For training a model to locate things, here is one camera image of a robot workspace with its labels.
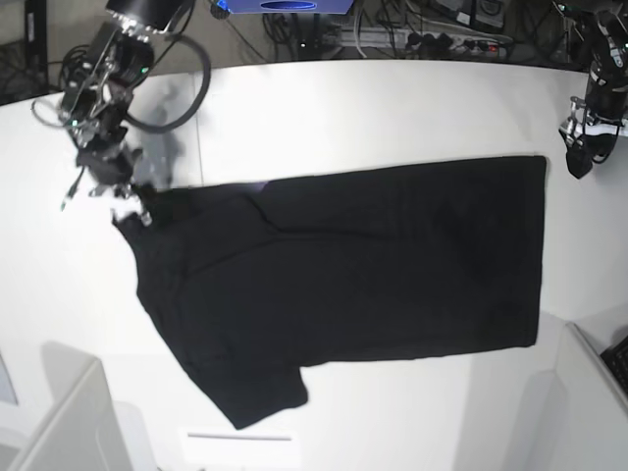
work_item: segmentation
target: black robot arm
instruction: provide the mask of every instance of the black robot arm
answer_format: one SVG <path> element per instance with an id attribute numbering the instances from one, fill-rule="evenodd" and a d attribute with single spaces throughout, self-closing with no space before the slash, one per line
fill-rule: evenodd
<path id="1" fill-rule="evenodd" d="M 561 6 L 575 23 L 582 48 L 593 58 L 584 99 L 571 98 L 571 115 L 561 125 L 567 167 L 581 179 L 605 162 L 624 136 L 628 98 L 628 19 L 626 2 L 571 2 Z"/>
<path id="2" fill-rule="evenodd" d="M 194 0 L 110 0 L 107 11 L 111 19 L 103 23 L 65 80 L 57 109 L 60 124 L 55 126 L 65 129 L 77 147 L 80 174 L 88 170 L 99 186 L 112 188 L 116 196 L 129 199 L 142 195 L 132 178 L 142 152 L 128 149 L 128 128 L 124 124 L 149 133 L 173 131 L 196 113 L 207 94 L 209 56 L 191 38 L 173 32 L 185 14 L 192 14 L 193 6 Z M 190 108 L 163 126 L 145 124 L 129 113 L 134 90 L 155 65 L 150 44 L 154 34 L 166 34 L 167 41 L 190 48 L 200 59 L 203 71 L 199 93 Z M 36 104 L 33 102 L 33 114 L 43 122 Z M 71 187 L 64 205 L 77 188 L 78 182 Z"/>

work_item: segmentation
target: black cable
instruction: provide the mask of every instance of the black cable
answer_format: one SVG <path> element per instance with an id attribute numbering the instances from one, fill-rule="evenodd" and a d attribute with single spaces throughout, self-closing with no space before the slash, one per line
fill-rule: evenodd
<path id="1" fill-rule="evenodd" d="M 87 54 L 87 44 L 81 44 L 70 49 L 61 61 L 61 69 L 57 77 L 57 84 L 61 90 L 66 88 L 70 76 L 80 67 L 82 60 Z"/>
<path id="2" fill-rule="evenodd" d="M 371 17 L 369 17 L 369 14 L 367 13 L 366 10 L 362 9 L 363 12 L 363 17 L 366 19 L 366 21 L 368 22 L 369 26 L 373 25 L 373 21 L 371 20 Z M 360 20 L 358 26 L 357 26 L 357 33 L 360 34 L 360 30 L 362 29 L 362 21 Z M 377 52 L 379 52 L 380 54 L 382 54 L 383 56 L 388 57 L 389 59 L 394 59 L 394 56 L 389 54 L 388 52 L 380 49 L 379 47 L 373 47 L 372 49 L 376 50 Z"/>
<path id="3" fill-rule="evenodd" d="M 196 95 L 196 98 L 194 98 L 194 101 L 190 105 L 189 109 L 185 113 L 183 113 L 179 118 L 175 119 L 174 121 L 172 121 L 171 123 L 167 125 L 162 125 L 162 126 L 148 125 L 146 123 L 141 122 L 137 118 L 134 118 L 130 113 L 127 113 L 125 119 L 129 122 L 129 124 L 138 128 L 141 131 L 148 132 L 150 134 L 163 134 L 165 132 L 170 132 L 170 131 L 175 130 L 176 128 L 181 127 L 185 123 L 187 123 L 196 114 L 201 104 L 203 103 L 203 100 L 205 99 L 205 96 L 207 95 L 207 91 L 209 90 L 209 84 L 211 82 L 211 77 L 212 77 L 211 60 L 209 59 L 209 56 L 207 55 L 207 52 L 205 51 L 205 49 L 203 49 L 203 47 L 200 44 L 198 44 L 196 41 L 194 41 L 190 37 L 182 35 L 182 34 L 179 34 L 178 38 L 170 37 L 170 38 L 167 38 L 166 40 L 171 40 L 171 41 L 176 40 L 178 43 L 189 47 L 193 52 L 196 53 L 202 65 L 203 82 L 201 83 L 200 89 L 198 90 L 198 94 Z"/>
<path id="4" fill-rule="evenodd" d="M 80 172 L 78 173 L 77 179 L 74 181 L 74 183 L 72 183 L 72 186 L 70 186 L 70 189 L 66 193 L 66 196 L 63 198 L 63 201 L 61 202 L 61 211 L 66 209 L 66 206 L 68 205 L 68 203 L 70 201 L 72 201 L 72 199 L 77 194 L 77 190 L 79 189 L 80 181 L 82 180 L 82 176 L 84 174 L 85 174 L 85 166 L 80 168 Z"/>
<path id="5" fill-rule="evenodd" d="M 246 44 L 246 47 L 248 47 L 251 50 L 251 52 L 253 52 L 257 57 L 259 57 L 262 60 L 262 62 L 264 62 L 264 64 L 270 64 L 270 61 L 268 61 L 268 59 L 266 59 L 262 54 L 260 54 L 260 52 L 257 49 L 255 49 L 255 46 L 253 46 L 250 42 L 248 42 L 248 40 L 242 35 L 242 33 L 239 32 L 239 30 L 234 26 L 234 24 L 232 24 L 230 19 L 226 19 L 225 22 L 232 29 L 232 31 L 235 34 L 237 34 L 240 40 L 244 44 Z"/>
<path id="6" fill-rule="evenodd" d="M 344 58 L 342 56 L 342 53 L 344 52 L 344 49 L 345 49 L 344 47 L 341 47 L 340 50 L 336 54 L 334 54 L 334 56 L 329 58 L 328 60 L 329 61 L 341 61 L 341 60 L 343 60 Z"/>
<path id="7" fill-rule="evenodd" d="M 265 13 L 262 15 L 262 26 L 268 38 L 273 41 L 275 62 L 279 62 L 279 48 L 285 46 L 290 58 L 296 60 L 296 53 L 292 50 L 292 31 L 288 28 L 286 18 L 281 13 Z"/>
<path id="8" fill-rule="evenodd" d="M 378 16 L 381 14 L 381 12 L 384 12 L 384 15 L 386 16 L 385 21 L 378 19 Z M 388 0 L 382 0 L 382 6 L 380 7 L 380 10 L 378 10 L 378 12 L 376 13 L 375 19 L 380 24 L 380 26 L 382 26 L 388 32 L 389 39 L 391 42 L 392 54 L 394 55 L 395 58 L 398 58 L 396 44 L 395 44 L 395 37 L 394 37 L 395 26 L 393 22 L 391 21 L 391 15 L 389 14 Z"/>
<path id="9" fill-rule="evenodd" d="M 477 10 L 478 10 L 478 0 L 471 0 L 471 15 L 469 16 L 469 27 L 471 27 L 471 29 L 477 29 L 477 20 L 476 20 L 476 15 L 477 15 Z"/>
<path id="10" fill-rule="evenodd" d="M 614 139 L 613 139 L 613 143 L 612 143 L 613 147 L 615 146 L 615 144 L 617 143 L 617 139 L 619 138 L 619 131 L 621 130 L 621 128 L 623 128 L 623 122 L 619 122 L 616 125 L 617 125 L 617 131 L 615 132 L 615 136 L 614 136 Z M 584 134 L 584 132 L 585 132 L 585 128 L 583 126 L 582 127 L 582 133 Z M 598 165 L 599 164 L 603 164 L 605 161 L 608 160 L 608 157 L 610 157 L 610 152 L 606 152 L 604 155 L 601 155 L 600 159 L 596 159 L 596 157 L 597 156 L 593 157 L 593 159 L 592 159 L 593 163 L 594 164 L 598 164 Z"/>
<path id="11" fill-rule="evenodd" d="M 142 74 L 141 76 L 139 76 L 135 80 L 135 82 L 131 84 L 131 88 L 136 88 L 142 85 L 146 81 L 146 79 L 148 79 L 148 76 L 150 75 L 150 73 L 155 70 L 155 68 L 161 63 L 161 61 L 164 60 L 164 58 L 168 55 L 168 53 L 172 50 L 172 48 L 177 45 L 177 43 L 181 40 L 181 38 L 187 31 L 187 27 L 189 26 L 189 23 L 192 20 L 192 15 L 194 14 L 195 8 L 196 8 L 196 0 L 190 0 L 190 6 L 187 12 L 187 18 L 185 19 L 185 23 L 183 24 L 182 28 L 178 32 L 174 33 L 174 36 L 171 36 L 170 39 L 167 39 L 167 40 L 170 40 L 171 43 L 164 50 L 164 52 L 160 54 L 160 56 L 157 58 L 157 60 L 154 62 L 154 64 L 150 68 L 150 71 L 147 74 Z"/>
<path id="12" fill-rule="evenodd" d="M 408 16 L 407 16 L 407 14 L 408 14 L 408 12 L 409 12 L 409 13 L 410 13 L 412 16 L 414 16 L 414 17 L 418 17 L 418 15 L 417 15 L 416 13 L 412 12 L 412 10 L 410 10 L 409 8 L 406 8 L 406 11 L 405 11 L 405 16 L 404 16 L 404 15 L 401 13 L 401 10 L 399 10 L 399 7 L 397 6 L 397 4 L 396 4 L 396 1 L 395 1 L 395 0 L 392 0 L 392 1 L 391 1 L 391 5 L 392 5 L 392 7 L 394 8 L 394 10 L 397 12 L 397 14 L 401 17 L 401 22 L 399 22 L 399 25 L 400 25 L 401 27 L 408 26 L 408 27 L 412 30 L 412 32 L 417 32 L 417 31 L 416 31 L 416 29 L 414 29 L 414 26 L 412 25 L 412 23 L 408 21 Z"/>
<path id="13" fill-rule="evenodd" d="M 541 20 L 536 22 L 532 12 L 530 11 L 530 7 L 527 4 L 526 0 L 519 0 L 519 8 L 518 8 L 518 25 L 521 26 L 523 31 L 525 40 L 528 44 L 532 46 L 538 57 L 541 59 L 541 62 L 550 67 L 560 68 L 568 71 L 580 71 L 582 70 L 581 65 L 570 64 L 570 63 L 562 63 L 553 59 L 552 55 L 555 53 L 556 49 L 560 46 L 560 40 L 558 40 L 554 46 L 550 50 L 546 50 L 542 47 L 538 42 L 538 30 L 539 27 L 550 17 L 550 12 L 554 8 L 553 3 L 550 5 L 549 9 L 544 13 Z M 533 29 L 530 30 L 528 28 L 528 19 L 532 25 Z"/>
<path id="14" fill-rule="evenodd" d="M 587 142 L 587 115 L 589 114 L 589 108 L 585 107 L 585 109 L 583 110 L 582 113 L 582 135 L 580 136 L 581 140 L 582 140 L 582 148 L 584 149 L 585 153 L 589 152 L 589 143 Z M 617 125 L 617 132 L 615 133 L 615 139 L 613 142 L 613 146 L 615 145 L 615 143 L 617 142 L 617 138 L 619 137 L 619 129 L 620 129 L 620 125 Z M 606 160 L 608 160 L 608 157 L 610 157 L 610 152 L 601 155 L 600 159 L 596 159 L 596 157 L 598 157 L 597 155 L 594 155 L 591 158 L 591 161 L 594 164 L 603 164 Z"/>
<path id="15" fill-rule="evenodd" d="M 28 70 L 28 69 L 22 69 L 21 67 L 16 66 L 15 64 L 11 63 L 11 61 L 7 60 L 6 58 L 4 58 L 1 54 L 0 54 L 0 62 L 7 68 L 11 69 L 14 71 L 14 73 L 9 77 L 9 82 L 13 81 L 14 79 L 16 79 L 18 76 L 22 76 L 25 79 L 31 81 L 34 85 L 37 85 L 39 87 L 43 86 L 44 83 L 41 82 L 41 80 L 39 80 L 38 77 L 34 76 L 33 72 Z M 2 88 L 2 94 L 4 94 L 6 92 L 6 89 L 8 88 L 9 84 L 5 83 L 3 88 Z M 61 91 L 61 89 L 59 89 L 57 86 L 48 83 L 47 85 L 48 90 L 49 91 Z"/>

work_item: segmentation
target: wire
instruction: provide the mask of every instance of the wire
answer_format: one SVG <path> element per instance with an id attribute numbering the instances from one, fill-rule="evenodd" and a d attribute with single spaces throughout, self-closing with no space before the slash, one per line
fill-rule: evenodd
<path id="1" fill-rule="evenodd" d="M 417 32 L 416 29 L 414 28 L 414 26 L 412 25 L 411 22 L 408 21 L 408 5 L 405 2 L 405 0 L 401 0 L 401 5 L 400 7 L 397 6 L 396 1 L 392 0 L 391 1 L 391 5 L 394 8 L 394 10 L 399 14 L 401 21 L 399 22 L 399 24 L 401 26 L 407 26 L 410 29 L 412 29 L 412 32 Z"/>
<path id="2" fill-rule="evenodd" d="M 135 80 L 135 82 L 131 84 L 130 88 L 136 88 L 142 85 L 144 81 L 148 79 L 148 76 L 150 75 L 150 73 L 154 71 L 159 64 L 161 64 L 161 61 L 164 60 L 164 58 L 168 55 L 168 53 L 172 50 L 172 48 L 175 47 L 177 43 L 181 40 L 181 38 L 187 31 L 187 27 L 189 26 L 189 23 L 192 20 L 192 15 L 194 14 L 194 9 L 196 8 L 196 0 L 189 0 L 189 2 L 190 2 L 190 5 L 189 5 L 189 10 L 187 12 L 187 18 L 185 19 L 185 23 L 183 24 L 182 28 L 178 32 L 174 33 L 174 36 L 171 36 L 170 40 L 172 42 L 168 45 L 168 47 L 164 50 L 164 52 L 162 52 L 160 56 L 157 58 L 157 60 L 153 63 L 152 67 L 150 68 L 150 71 L 148 71 L 147 74 L 142 74 L 141 76 L 139 76 Z"/>
<path id="3" fill-rule="evenodd" d="M 265 13 L 262 15 L 262 26 L 266 35 L 273 41 L 275 49 L 275 62 L 279 62 L 279 46 L 288 49 L 290 58 L 296 60 L 296 53 L 292 50 L 292 31 L 288 29 L 286 17 L 281 13 Z"/>
<path id="4" fill-rule="evenodd" d="M 58 110 L 58 108 L 55 105 L 53 105 L 48 100 L 46 100 L 46 99 L 44 99 L 42 97 L 35 98 L 34 100 L 32 100 L 32 103 L 30 104 L 30 112 L 45 127 L 54 128 L 54 129 L 57 129 L 57 130 L 69 130 L 71 128 L 78 128 L 78 127 L 80 127 L 80 124 L 72 124 L 69 121 L 66 121 L 65 123 L 52 123 L 52 122 L 46 120 L 37 111 L 37 105 L 43 105 L 44 108 L 47 108 L 48 110 L 52 111 L 56 117 L 58 117 L 59 110 Z"/>
<path id="5" fill-rule="evenodd" d="M 392 54 L 394 55 L 395 58 L 397 58 L 398 56 L 397 56 L 396 44 L 395 44 L 396 39 L 394 37 L 394 25 L 393 25 L 393 22 L 391 21 L 391 15 L 389 15 L 388 1 L 387 0 L 383 0 L 382 1 L 381 9 L 384 10 L 384 14 L 386 15 L 386 23 L 380 22 L 380 24 L 389 33 L 389 39 L 391 41 Z"/>
<path id="6" fill-rule="evenodd" d="M 373 21 L 371 20 L 371 17 L 369 17 L 369 14 L 366 10 L 362 10 L 364 12 L 364 18 L 366 19 L 366 21 L 368 22 L 369 26 L 373 25 Z M 358 27 L 358 34 L 360 32 L 360 29 L 362 28 L 362 23 L 360 22 L 360 25 Z M 377 52 L 379 52 L 380 54 L 382 54 L 383 56 L 388 57 L 389 59 L 394 59 L 394 56 L 389 54 L 388 52 L 380 49 L 379 47 L 373 47 L 372 49 L 376 50 Z"/>
<path id="7" fill-rule="evenodd" d="M 231 22 L 229 18 L 225 20 L 225 23 L 227 23 L 227 26 L 232 29 L 232 31 L 237 35 L 237 37 L 240 38 L 240 40 L 244 44 L 246 44 L 246 47 L 248 47 L 253 54 L 255 54 L 264 64 L 270 64 L 270 61 L 266 59 L 257 49 L 255 49 L 255 46 L 248 42 L 248 40 L 242 35 L 241 32 L 239 32 L 237 27 Z"/>
<path id="8" fill-rule="evenodd" d="M 582 127 L 582 133 L 584 138 L 586 138 L 586 136 L 584 135 L 586 129 L 584 127 L 584 121 L 583 120 L 583 127 Z M 619 138 L 619 132 L 621 131 L 621 129 L 623 128 L 623 121 L 620 121 L 619 123 L 617 123 L 617 131 L 615 132 L 615 136 L 613 137 L 613 143 L 612 143 L 612 148 L 615 147 L 615 144 L 617 143 L 617 139 Z M 608 157 L 610 157 L 610 153 L 612 152 L 612 150 L 606 152 L 605 154 L 600 156 L 600 159 L 596 159 L 596 157 L 598 156 L 594 156 L 591 160 L 593 161 L 594 164 L 603 164 L 605 161 L 608 160 Z"/>
<path id="9" fill-rule="evenodd" d="M 354 13 L 354 21 L 353 21 L 353 37 L 355 39 L 355 48 L 357 52 L 362 56 L 363 59 L 368 59 L 366 53 L 362 50 L 362 46 L 360 45 L 360 27 L 362 26 L 362 15 L 364 15 L 364 0 L 362 0 L 356 6 L 356 11 Z"/>
<path id="10" fill-rule="evenodd" d="M 555 42 L 555 44 L 551 47 L 550 50 L 545 49 L 543 46 L 539 44 L 537 32 L 539 27 L 550 17 L 550 13 L 552 10 L 557 11 L 555 9 L 555 3 L 551 2 L 549 8 L 545 11 L 543 16 L 539 21 L 536 21 L 532 11 L 530 10 L 529 5 L 526 0 L 519 0 L 518 4 L 518 25 L 521 27 L 525 40 L 528 44 L 532 46 L 532 48 L 537 53 L 538 57 L 541 59 L 541 62 L 544 65 L 553 67 L 553 68 L 561 68 L 568 71 L 580 71 L 582 70 L 582 66 L 579 64 L 571 64 L 571 63 L 563 63 L 553 59 L 552 55 L 560 46 L 562 39 L 566 31 L 563 35 Z M 528 28 L 528 22 L 532 23 L 533 28 Z"/>
<path id="11" fill-rule="evenodd" d="M 421 22 L 421 30 L 423 30 L 423 23 L 425 23 L 425 25 L 433 25 L 433 26 L 444 26 L 444 27 L 450 27 L 451 29 L 455 29 L 458 31 L 464 31 L 464 32 L 468 32 L 469 34 L 472 34 L 474 36 L 482 36 L 482 37 L 486 37 L 488 39 L 499 39 L 501 41 L 505 41 L 505 42 L 512 42 L 512 38 L 508 37 L 504 34 L 490 34 L 487 32 L 482 32 L 482 31 L 477 31 L 475 29 L 472 29 L 470 27 L 467 26 L 463 26 L 463 25 L 457 25 L 454 23 L 446 23 L 446 22 L 439 22 L 437 20 L 432 20 L 430 18 L 426 18 L 425 16 L 423 16 L 420 12 L 417 12 L 416 10 L 414 10 L 412 8 L 412 2 L 410 0 L 405 0 L 407 6 L 408 6 L 408 11 L 417 19 Z"/>
<path id="12" fill-rule="evenodd" d="M 80 172 L 78 173 L 77 179 L 75 180 L 74 183 L 72 183 L 72 186 L 70 186 L 70 189 L 66 193 L 66 196 L 63 198 L 63 201 L 61 202 L 62 212 L 64 209 L 66 209 L 66 206 L 68 206 L 68 203 L 72 201 L 72 199 L 77 194 L 77 191 L 79 190 L 80 181 L 82 180 L 82 176 L 84 174 L 85 174 L 85 166 L 80 168 Z"/>
<path id="13" fill-rule="evenodd" d="M 21 67 L 16 66 L 15 64 L 13 64 L 11 61 L 7 60 L 5 57 L 3 57 L 2 55 L 0 55 L 0 62 L 7 68 L 11 69 L 12 71 L 14 71 L 13 74 L 11 74 L 11 76 L 5 81 L 3 87 L 2 87 L 2 92 L 0 93 L 0 95 L 3 95 L 6 92 L 6 89 L 9 87 L 9 84 L 16 79 L 18 76 L 22 76 L 25 79 L 28 79 L 30 82 L 32 82 L 34 85 L 37 85 L 39 87 L 44 86 L 45 83 L 43 83 L 42 81 L 40 81 L 38 79 L 38 77 L 33 75 L 33 72 L 28 70 L 28 69 L 22 69 Z M 61 91 L 60 89 L 58 89 L 55 85 L 51 85 L 51 84 L 47 84 L 48 90 L 51 91 Z"/>
<path id="14" fill-rule="evenodd" d="M 207 55 L 207 52 L 205 51 L 205 49 L 203 49 L 203 46 L 201 46 L 200 44 L 198 44 L 196 41 L 194 41 L 192 38 L 188 36 L 179 34 L 177 42 L 189 47 L 193 52 L 196 53 L 196 55 L 200 59 L 202 68 L 203 68 L 203 82 L 200 85 L 200 89 L 198 90 L 198 94 L 196 95 L 196 98 L 194 98 L 194 101 L 192 102 L 190 107 L 187 109 L 187 111 L 167 125 L 163 125 L 163 126 L 148 125 L 134 118 L 130 113 L 127 113 L 127 115 L 125 116 L 125 119 L 129 122 L 129 124 L 138 128 L 141 131 L 148 132 L 150 134 L 163 134 L 163 133 L 170 132 L 170 131 L 175 130 L 176 128 L 181 127 L 196 114 L 201 104 L 203 103 L 205 96 L 207 95 L 207 91 L 209 90 L 209 84 L 211 82 L 211 77 L 212 77 L 212 63 L 211 63 L 211 60 L 209 59 L 209 56 Z"/>
<path id="15" fill-rule="evenodd" d="M 57 83 L 61 90 L 66 88 L 72 74 L 79 69 L 85 54 L 87 54 L 88 48 L 89 46 L 87 44 L 81 44 L 70 49 L 64 56 L 57 77 Z"/>

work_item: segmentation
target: white table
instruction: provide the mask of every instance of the white table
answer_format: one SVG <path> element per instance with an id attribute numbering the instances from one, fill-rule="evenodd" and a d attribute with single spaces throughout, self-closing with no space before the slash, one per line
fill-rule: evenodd
<path id="1" fill-rule="evenodd" d="M 198 83 L 152 79 L 133 106 L 150 114 L 170 84 L 179 91 L 166 105 L 173 118 Z M 297 436 L 306 471 L 502 469 L 524 392 L 553 368 L 562 321 L 589 322 L 601 347 L 628 324 L 628 147 L 619 143 L 578 182 L 567 173 L 557 131 L 569 97 L 582 95 L 585 84 L 572 73 L 418 61 L 214 73 L 196 120 L 175 134 L 178 185 L 486 156 L 549 158 L 537 346 L 307 369 L 309 404 L 247 433 Z M 54 340 L 102 358 L 113 397 L 141 409 L 162 468 L 198 469 L 185 462 L 180 431 L 231 428 L 141 309 L 131 251 L 109 225 L 107 208 L 78 198 L 59 213 L 76 175 L 71 144 L 32 119 L 27 103 L 0 109 L 0 123 L 0 352 L 21 398 L 21 407 L 0 405 L 0 428 L 6 421 L 28 433 L 50 405 L 38 356 Z"/>

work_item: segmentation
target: black cloth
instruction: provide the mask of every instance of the black cloth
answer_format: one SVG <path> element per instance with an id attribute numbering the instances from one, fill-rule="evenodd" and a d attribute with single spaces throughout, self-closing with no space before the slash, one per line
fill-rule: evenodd
<path id="1" fill-rule="evenodd" d="M 137 295 L 236 428 L 307 401 L 299 368 L 529 346 L 544 157 L 180 189 L 118 223 Z"/>

